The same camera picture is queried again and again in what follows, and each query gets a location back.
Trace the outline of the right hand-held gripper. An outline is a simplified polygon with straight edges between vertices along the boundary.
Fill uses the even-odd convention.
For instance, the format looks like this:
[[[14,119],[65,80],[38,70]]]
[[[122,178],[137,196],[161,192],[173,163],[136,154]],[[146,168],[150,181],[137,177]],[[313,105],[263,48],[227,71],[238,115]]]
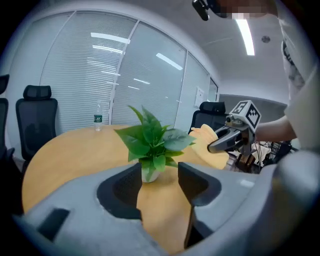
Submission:
[[[243,156],[251,155],[261,117],[251,100],[240,101],[226,117],[226,126],[215,131],[217,139],[207,146],[207,150],[210,153],[238,150]]]

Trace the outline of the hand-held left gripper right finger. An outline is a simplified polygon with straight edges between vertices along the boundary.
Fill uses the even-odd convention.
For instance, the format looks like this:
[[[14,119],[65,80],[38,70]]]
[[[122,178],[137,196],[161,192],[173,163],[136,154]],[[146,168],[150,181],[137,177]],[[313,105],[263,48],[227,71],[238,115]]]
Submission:
[[[256,174],[178,163],[178,183],[191,205],[184,247],[218,231],[248,197]]]

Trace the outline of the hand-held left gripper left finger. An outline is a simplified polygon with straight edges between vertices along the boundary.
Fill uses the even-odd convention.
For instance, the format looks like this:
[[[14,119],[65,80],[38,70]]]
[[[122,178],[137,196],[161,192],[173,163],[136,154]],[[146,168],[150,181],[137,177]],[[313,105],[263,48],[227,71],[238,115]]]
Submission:
[[[58,256],[164,256],[137,208],[141,174],[136,163],[75,178],[23,219]]]

